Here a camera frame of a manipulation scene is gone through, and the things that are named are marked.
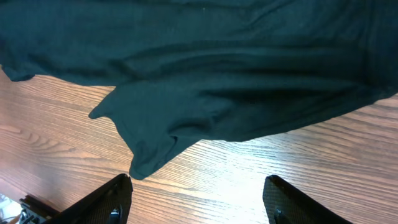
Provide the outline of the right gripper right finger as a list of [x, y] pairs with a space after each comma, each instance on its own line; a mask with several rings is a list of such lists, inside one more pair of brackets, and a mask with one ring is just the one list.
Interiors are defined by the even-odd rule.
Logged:
[[266, 177], [262, 199], [270, 224], [351, 224], [278, 175]]

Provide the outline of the black t-shirt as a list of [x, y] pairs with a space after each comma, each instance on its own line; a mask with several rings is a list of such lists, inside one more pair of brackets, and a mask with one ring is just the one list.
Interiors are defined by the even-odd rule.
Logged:
[[2, 1], [1, 65], [112, 86], [90, 113], [150, 176], [202, 139], [247, 141], [397, 93], [397, 2]]

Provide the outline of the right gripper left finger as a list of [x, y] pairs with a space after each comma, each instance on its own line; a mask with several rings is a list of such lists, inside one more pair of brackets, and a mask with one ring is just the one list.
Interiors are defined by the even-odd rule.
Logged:
[[132, 192], [131, 178], [119, 174], [44, 224], [126, 224]]

